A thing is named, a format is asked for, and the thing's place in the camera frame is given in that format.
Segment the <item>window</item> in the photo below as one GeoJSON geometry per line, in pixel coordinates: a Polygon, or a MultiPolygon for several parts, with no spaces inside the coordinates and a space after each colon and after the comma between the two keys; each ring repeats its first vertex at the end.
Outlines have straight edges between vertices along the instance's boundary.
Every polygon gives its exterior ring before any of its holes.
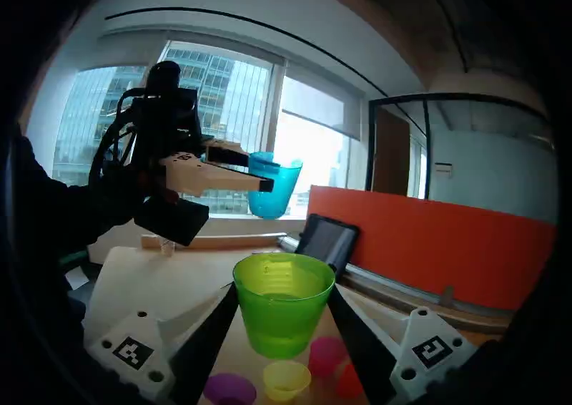
{"type": "Polygon", "coordinates": [[[139,85],[144,71],[106,67],[78,73],[59,125],[53,178],[67,185],[87,184],[102,135],[115,119],[117,101],[125,90],[139,85]]]}
{"type": "Polygon", "coordinates": [[[425,199],[427,180],[427,150],[415,138],[409,144],[409,182],[407,196],[425,199]]]}
{"type": "MultiPolygon", "coordinates": [[[[261,150],[271,63],[185,42],[170,42],[165,58],[184,69],[180,86],[198,91],[204,134],[239,142],[247,152],[261,150]],[[180,55],[169,56],[173,46],[180,55]]],[[[246,192],[210,189],[185,198],[208,205],[212,214],[248,214],[246,192]]]]}
{"type": "Polygon", "coordinates": [[[421,147],[421,162],[419,164],[419,192],[417,197],[419,199],[425,199],[425,184],[427,182],[427,153],[425,148],[421,147]]]}
{"type": "MultiPolygon", "coordinates": [[[[347,185],[351,138],[359,139],[359,97],[348,97],[345,89],[294,64],[282,68],[284,59],[275,55],[257,54],[251,47],[245,51],[258,57],[170,41],[149,63],[178,63],[179,86],[197,90],[205,135],[238,142],[246,152],[273,150],[277,157],[301,159],[304,167],[286,215],[305,217],[311,185],[347,185]]],[[[94,153],[115,119],[119,98],[141,86],[146,70],[122,65],[78,73],[59,127],[54,178],[68,185],[87,184],[94,153]]],[[[183,197],[208,205],[214,215],[250,213],[246,192],[211,189],[200,197],[183,197]]]]}
{"type": "Polygon", "coordinates": [[[286,215],[306,216],[311,185],[346,186],[350,138],[320,124],[343,118],[344,107],[314,87],[284,78],[274,152],[278,159],[303,162],[286,215]]]}

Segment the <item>yellow plastic cup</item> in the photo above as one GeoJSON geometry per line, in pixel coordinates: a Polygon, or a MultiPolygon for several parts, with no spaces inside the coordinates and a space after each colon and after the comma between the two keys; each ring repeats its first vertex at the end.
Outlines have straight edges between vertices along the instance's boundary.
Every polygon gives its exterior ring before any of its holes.
{"type": "Polygon", "coordinates": [[[271,363],[262,372],[266,395],[275,402],[294,399],[312,381],[306,366],[294,361],[271,363]]]}
{"type": "Polygon", "coordinates": [[[260,253],[233,270],[252,348],[289,359],[307,347],[335,282],[330,266],[293,253],[260,253]]]}

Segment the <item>red plastic cup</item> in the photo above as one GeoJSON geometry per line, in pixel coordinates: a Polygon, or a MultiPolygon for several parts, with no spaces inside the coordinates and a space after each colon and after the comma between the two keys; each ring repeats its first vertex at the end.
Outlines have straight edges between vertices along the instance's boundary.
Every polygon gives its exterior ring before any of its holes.
{"type": "Polygon", "coordinates": [[[325,378],[332,375],[336,367],[344,361],[347,350],[341,339],[323,336],[310,344],[308,369],[313,377],[325,378]]]}
{"type": "Polygon", "coordinates": [[[214,405],[252,405],[256,399],[256,388],[237,374],[209,377],[202,393],[214,405]]]}
{"type": "Polygon", "coordinates": [[[363,387],[358,374],[351,363],[348,363],[337,380],[335,393],[344,399],[353,399],[363,393],[363,387]]]}

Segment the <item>white table surface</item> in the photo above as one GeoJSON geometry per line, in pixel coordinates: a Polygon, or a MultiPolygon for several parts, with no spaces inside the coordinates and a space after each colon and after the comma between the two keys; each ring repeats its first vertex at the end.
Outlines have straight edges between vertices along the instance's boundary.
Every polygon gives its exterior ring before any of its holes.
{"type": "MultiPolygon", "coordinates": [[[[253,249],[180,251],[170,258],[158,250],[115,247],[107,256],[94,287],[84,320],[85,341],[91,343],[134,311],[152,311],[168,319],[209,298],[232,281],[232,269],[253,249]]],[[[326,309],[316,328],[318,336],[340,336],[326,309]]],[[[307,364],[309,347],[295,358],[307,364]]],[[[271,404],[264,395],[262,370],[272,361],[250,348],[240,308],[223,342],[212,374],[234,372],[256,387],[256,404],[271,404]]],[[[365,395],[344,401],[333,394],[332,381],[314,380],[296,404],[366,404],[365,395]]],[[[209,404],[202,397],[199,404],[209,404]]]]}

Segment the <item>orange panel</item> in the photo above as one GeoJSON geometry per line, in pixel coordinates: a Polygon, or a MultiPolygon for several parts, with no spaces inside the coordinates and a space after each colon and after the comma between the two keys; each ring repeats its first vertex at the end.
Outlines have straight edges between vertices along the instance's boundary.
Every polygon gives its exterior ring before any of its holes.
{"type": "Polygon", "coordinates": [[[480,208],[312,186],[308,213],[356,225],[352,263],[408,286],[517,309],[548,259],[556,228],[480,208]]]}

